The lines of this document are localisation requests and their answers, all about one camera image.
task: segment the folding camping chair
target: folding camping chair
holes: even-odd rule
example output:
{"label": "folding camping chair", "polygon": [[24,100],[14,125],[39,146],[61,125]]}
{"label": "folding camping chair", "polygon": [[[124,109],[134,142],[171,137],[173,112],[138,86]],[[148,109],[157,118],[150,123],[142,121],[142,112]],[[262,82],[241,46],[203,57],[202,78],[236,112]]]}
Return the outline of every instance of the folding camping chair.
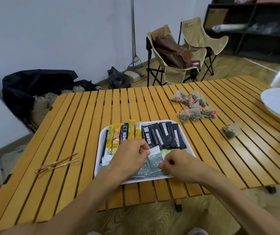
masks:
{"label": "folding camping chair", "polygon": [[[146,68],[146,71],[148,72],[148,86],[149,86],[150,73],[154,77],[153,85],[155,84],[155,82],[158,82],[158,84],[161,86],[165,85],[166,83],[179,84],[189,79],[196,79],[196,76],[199,74],[199,70],[195,66],[186,69],[176,69],[167,66],[167,64],[164,62],[164,60],[161,58],[161,56],[154,48],[153,41],[157,36],[165,37],[168,34],[170,34],[173,37],[168,25],[164,25],[163,27],[153,32],[148,32],[147,34],[148,67]],[[152,57],[152,50],[159,63],[158,69],[150,68],[150,59]],[[191,60],[200,61],[200,66],[202,67],[205,56],[206,56],[206,49],[204,48],[197,49],[197,51],[193,52],[193,58]],[[164,73],[164,80],[166,82],[164,84],[162,84],[163,73]]]}
{"label": "folding camping chair", "polygon": [[207,67],[207,71],[202,77],[201,81],[205,78],[207,72],[214,75],[213,63],[217,57],[217,55],[223,51],[228,42],[228,36],[224,36],[220,39],[213,39],[205,33],[205,30],[202,26],[202,21],[200,17],[196,17],[190,20],[182,21],[180,24],[180,34],[182,33],[185,43],[189,45],[189,49],[199,49],[206,48],[206,58],[209,58],[210,64],[209,66],[204,61],[205,66]]}

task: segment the forearm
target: forearm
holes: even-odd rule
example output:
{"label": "forearm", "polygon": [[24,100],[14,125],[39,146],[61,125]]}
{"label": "forearm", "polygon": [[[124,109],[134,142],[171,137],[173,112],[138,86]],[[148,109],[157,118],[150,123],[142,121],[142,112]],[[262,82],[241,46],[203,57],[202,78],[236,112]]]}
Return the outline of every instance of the forearm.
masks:
{"label": "forearm", "polygon": [[120,183],[107,170],[100,172],[79,196],[47,222],[41,234],[79,234]]}
{"label": "forearm", "polygon": [[202,183],[232,214],[248,234],[280,234],[280,224],[265,209],[249,200],[218,171]]}

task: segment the white tray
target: white tray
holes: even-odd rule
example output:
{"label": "white tray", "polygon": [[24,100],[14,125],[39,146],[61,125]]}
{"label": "white tray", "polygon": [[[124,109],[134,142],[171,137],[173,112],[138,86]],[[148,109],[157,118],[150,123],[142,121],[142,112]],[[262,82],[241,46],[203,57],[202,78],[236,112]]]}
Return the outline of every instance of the white tray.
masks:
{"label": "white tray", "polygon": [[[175,122],[173,120],[157,120],[157,121],[142,122],[142,126],[147,126],[147,125],[160,123],[160,122],[169,122],[169,121],[172,122],[173,124],[177,124],[177,122]],[[100,160],[101,160],[101,157],[103,156],[102,151],[103,151],[104,139],[106,137],[106,131],[108,130],[108,128],[109,127],[107,126],[106,128],[102,129],[102,131],[100,132],[98,152],[96,154],[96,161],[95,161],[95,168],[94,168],[94,176],[96,176],[98,174],[99,170],[101,169]],[[179,124],[178,124],[178,128],[180,130],[180,135],[187,146],[187,148],[185,150],[195,157],[195,154]],[[151,178],[143,178],[143,179],[137,179],[137,180],[133,180],[133,181],[126,181],[126,182],[123,182],[122,185],[137,183],[137,182],[142,182],[142,181],[149,181],[149,180],[159,180],[159,179],[165,179],[165,178],[171,178],[171,177],[172,176],[158,176],[158,177],[151,177]]]}

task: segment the wooden slatted table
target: wooden slatted table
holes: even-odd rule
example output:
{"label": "wooden slatted table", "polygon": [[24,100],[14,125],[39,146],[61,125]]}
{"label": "wooden slatted table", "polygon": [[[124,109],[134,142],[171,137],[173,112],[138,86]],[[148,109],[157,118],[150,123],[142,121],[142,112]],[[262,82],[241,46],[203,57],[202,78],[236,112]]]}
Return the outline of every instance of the wooden slatted table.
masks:
{"label": "wooden slatted table", "polygon": [[[92,181],[99,132],[109,124],[174,120],[182,105],[169,98],[178,89],[204,94],[217,119],[186,122],[182,128],[197,158],[224,173],[240,189],[280,183],[280,119],[263,105],[269,88],[250,77],[169,86],[62,94],[0,190],[0,230],[48,221]],[[227,140],[222,126],[237,122],[243,133]],[[79,152],[82,164],[41,176],[43,164]],[[198,184],[162,179],[119,186],[100,210],[209,193]]]}

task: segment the hand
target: hand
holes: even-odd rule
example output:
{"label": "hand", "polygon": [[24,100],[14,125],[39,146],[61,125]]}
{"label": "hand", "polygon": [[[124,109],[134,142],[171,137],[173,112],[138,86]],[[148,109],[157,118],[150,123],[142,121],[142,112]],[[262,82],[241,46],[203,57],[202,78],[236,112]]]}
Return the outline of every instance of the hand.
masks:
{"label": "hand", "polygon": [[214,170],[205,162],[195,158],[185,150],[175,149],[165,156],[158,165],[166,174],[171,174],[185,183],[204,183]]}
{"label": "hand", "polygon": [[107,170],[111,175],[118,176],[122,183],[139,171],[149,155],[150,147],[145,139],[124,140],[107,166]]}

